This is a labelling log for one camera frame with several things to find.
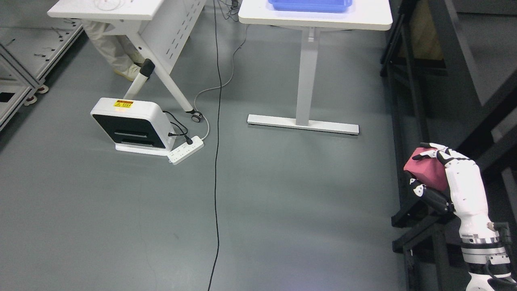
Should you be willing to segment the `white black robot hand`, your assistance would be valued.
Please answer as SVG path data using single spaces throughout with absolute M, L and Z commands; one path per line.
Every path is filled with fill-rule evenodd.
M 460 239 L 493 238 L 498 232 L 489 219 L 489 208 L 480 169 L 474 160 L 437 143 L 421 143 L 414 160 L 436 158 L 445 166 L 448 188 L 441 192 L 408 174 L 410 191 L 439 214 L 460 219 Z

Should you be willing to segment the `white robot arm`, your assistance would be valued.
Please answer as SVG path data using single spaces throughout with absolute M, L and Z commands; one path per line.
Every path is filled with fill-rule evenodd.
M 515 291 L 511 256 L 498 237 L 462 239 L 460 249 L 471 276 L 466 291 Z

